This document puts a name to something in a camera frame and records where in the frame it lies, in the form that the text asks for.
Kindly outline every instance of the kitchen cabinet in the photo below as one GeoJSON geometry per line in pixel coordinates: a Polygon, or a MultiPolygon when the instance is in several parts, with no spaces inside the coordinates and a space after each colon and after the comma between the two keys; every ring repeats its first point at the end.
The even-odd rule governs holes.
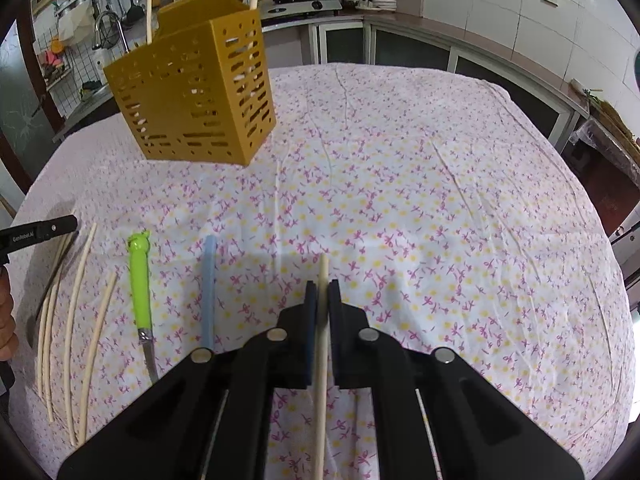
{"type": "Polygon", "coordinates": [[[445,45],[427,43],[380,29],[374,32],[371,41],[375,42],[376,65],[446,70],[449,64],[449,47],[445,45]]]}
{"type": "Polygon", "coordinates": [[[518,105],[540,133],[558,152],[562,152],[578,119],[578,112],[575,112],[567,103],[530,78],[486,56],[452,48],[449,70],[468,77],[483,79],[504,88],[511,100],[518,105]]]}
{"type": "Polygon", "coordinates": [[[319,25],[320,63],[364,63],[364,36],[362,22],[319,25]]]}

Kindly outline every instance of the person's hand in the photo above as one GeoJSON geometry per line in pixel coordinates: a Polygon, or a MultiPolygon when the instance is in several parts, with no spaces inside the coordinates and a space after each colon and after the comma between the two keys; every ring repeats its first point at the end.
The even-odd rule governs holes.
{"type": "Polygon", "coordinates": [[[11,297],[9,273],[4,267],[0,267],[0,361],[11,359],[18,348],[15,319],[11,315],[13,309],[14,298],[11,297]]]}

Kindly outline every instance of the faucet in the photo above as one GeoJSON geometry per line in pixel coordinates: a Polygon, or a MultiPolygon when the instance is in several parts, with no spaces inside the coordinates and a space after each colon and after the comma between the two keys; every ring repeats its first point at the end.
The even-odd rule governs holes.
{"type": "Polygon", "coordinates": [[[122,40],[122,46],[124,47],[125,54],[129,53],[129,45],[127,45],[127,38],[124,37],[124,31],[122,30],[122,24],[120,23],[120,17],[111,9],[103,10],[95,19],[95,46],[100,47],[100,22],[105,16],[113,16],[116,19],[116,25],[118,26],[118,34],[122,40]]]}

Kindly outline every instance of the knife blade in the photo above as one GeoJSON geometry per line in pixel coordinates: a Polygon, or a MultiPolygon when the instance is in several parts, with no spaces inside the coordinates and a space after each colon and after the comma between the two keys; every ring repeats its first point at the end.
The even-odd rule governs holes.
{"type": "Polygon", "coordinates": [[[142,343],[142,351],[145,354],[146,371],[149,373],[151,383],[156,384],[158,382],[158,370],[156,369],[156,353],[154,352],[153,339],[142,343]]]}

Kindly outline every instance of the metal screw head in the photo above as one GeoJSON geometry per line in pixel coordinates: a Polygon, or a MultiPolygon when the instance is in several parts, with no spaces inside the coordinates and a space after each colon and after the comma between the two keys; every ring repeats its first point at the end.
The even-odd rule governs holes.
{"type": "Polygon", "coordinates": [[[213,354],[208,348],[196,348],[191,352],[191,360],[199,365],[209,362],[212,357],[213,354]]]}
{"type": "Polygon", "coordinates": [[[453,350],[450,350],[449,348],[438,348],[435,351],[434,355],[438,361],[446,365],[452,362],[453,359],[456,358],[456,355],[453,353],[453,350]]]}
{"type": "Polygon", "coordinates": [[[267,332],[267,339],[269,341],[277,342],[284,341],[287,338],[287,331],[283,328],[272,328],[267,332]]]}
{"type": "Polygon", "coordinates": [[[378,340],[380,334],[375,328],[363,328],[358,332],[358,337],[363,341],[373,343],[374,341],[378,340]]]}

